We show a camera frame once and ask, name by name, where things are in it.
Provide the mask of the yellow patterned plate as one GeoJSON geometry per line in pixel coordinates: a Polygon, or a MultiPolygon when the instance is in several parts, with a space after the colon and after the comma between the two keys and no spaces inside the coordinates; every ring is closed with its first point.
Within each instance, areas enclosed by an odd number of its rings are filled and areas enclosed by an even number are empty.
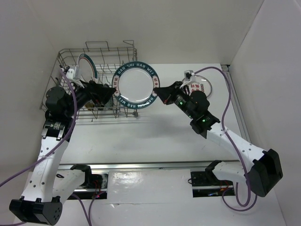
{"type": "Polygon", "coordinates": [[[87,110],[93,111],[95,105],[93,103],[87,103],[87,104],[85,104],[85,107],[87,108],[87,110]]]}

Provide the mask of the blue floral plate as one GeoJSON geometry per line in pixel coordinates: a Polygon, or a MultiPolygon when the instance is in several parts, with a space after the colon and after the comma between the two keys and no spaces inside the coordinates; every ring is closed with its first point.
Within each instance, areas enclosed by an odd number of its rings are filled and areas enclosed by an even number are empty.
{"type": "Polygon", "coordinates": [[[111,107],[113,107],[114,106],[114,100],[113,100],[113,97],[111,97],[110,99],[109,99],[109,101],[104,105],[104,107],[106,107],[106,108],[111,108],[111,107]]]}

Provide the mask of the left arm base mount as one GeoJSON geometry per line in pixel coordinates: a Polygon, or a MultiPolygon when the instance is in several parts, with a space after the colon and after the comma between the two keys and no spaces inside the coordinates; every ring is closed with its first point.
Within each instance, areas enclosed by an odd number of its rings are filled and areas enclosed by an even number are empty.
{"type": "Polygon", "coordinates": [[[107,173],[94,173],[89,166],[76,165],[57,172],[52,196],[61,203],[71,199],[72,194],[84,200],[105,199],[107,185],[107,173]]]}

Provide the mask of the green red ring plate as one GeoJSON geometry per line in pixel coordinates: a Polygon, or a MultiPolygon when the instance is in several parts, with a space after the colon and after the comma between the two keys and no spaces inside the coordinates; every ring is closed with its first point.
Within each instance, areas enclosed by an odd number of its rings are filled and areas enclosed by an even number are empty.
{"type": "Polygon", "coordinates": [[[90,56],[85,53],[80,54],[78,56],[77,66],[79,67],[80,78],[83,81],[98,82],[98,71],[90,56]]]}

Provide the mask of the white plate red characters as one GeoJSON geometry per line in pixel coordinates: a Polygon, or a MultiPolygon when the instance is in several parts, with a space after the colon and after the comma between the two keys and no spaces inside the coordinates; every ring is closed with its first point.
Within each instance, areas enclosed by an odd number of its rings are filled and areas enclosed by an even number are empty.
{"type": "Polygon", "coordinates": [[[202,91],[205,93],[206,97],[209,97],[212,93],[212,85],[208,79],[200,75],[194,75],[192,81],[182,80],[184,85],[187,85],[185,91],[188,95],[191,95],[194,91],[202,91]]]}

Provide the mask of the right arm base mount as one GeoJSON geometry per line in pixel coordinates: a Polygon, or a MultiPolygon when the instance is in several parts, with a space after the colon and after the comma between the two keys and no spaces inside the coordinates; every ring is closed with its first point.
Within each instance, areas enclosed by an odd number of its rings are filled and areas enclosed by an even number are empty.
{"type": "Polygon", "coordinates": [[[190,161],[190,175],[187,183],[191,185],[193,198],[234,196],[234,185],[228,180],[219,180],[211,172],[211,163],[206,161],[190,161]]]}

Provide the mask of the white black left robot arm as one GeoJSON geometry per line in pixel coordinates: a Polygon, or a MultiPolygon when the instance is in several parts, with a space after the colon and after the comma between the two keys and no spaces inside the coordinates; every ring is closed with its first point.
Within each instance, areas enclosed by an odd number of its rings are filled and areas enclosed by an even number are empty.
{"type": "Polygon", "coordinates": [[[59,164],[75,127],[77,111],[89,101],[105,105],[115,88],[94,81],[73,85],[68,94],[55,86],[46,92],[46,121],[38,164],[21,197],[12,200],[9,209],[22,222],[55,225],[61,217],[63,203],[78,187],[99,188],[102,178],[92,174],[88,165],[75,164],[67,175],[60,176],[59,164]]]}

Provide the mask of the black plate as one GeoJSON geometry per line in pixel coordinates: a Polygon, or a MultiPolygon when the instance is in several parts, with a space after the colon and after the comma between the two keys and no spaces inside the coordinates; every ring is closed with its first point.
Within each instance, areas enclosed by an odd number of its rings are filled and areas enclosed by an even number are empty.
{"type": "Polygon", "coordinates": [[[104,108],[105,108],[105,105],[101,102],[97,102],[95,101],[94,102],[94,105],[95,105],[95,108],[98,110],[98,111],[103,111],[104,108]]]}

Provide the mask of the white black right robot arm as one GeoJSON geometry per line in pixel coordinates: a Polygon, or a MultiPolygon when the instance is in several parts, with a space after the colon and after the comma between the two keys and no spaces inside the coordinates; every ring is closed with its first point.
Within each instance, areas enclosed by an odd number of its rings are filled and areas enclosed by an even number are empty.
{"type": "Polygon", "coordinates": [[[259,197],[265,197],[283,177],[279,154],[273,150],[259,148],[246,141],[213,116],[209,101],[202,91],[186,94],[176,81],[169,87],[154,88],[163,104],[175,104],[189,118],[192,129],[203,138],[216,143],[239,159],[233,165],[220,160],[213,161],[205,173],[206,181],[215,185],[220,180],[246,183],[259,197]]]}

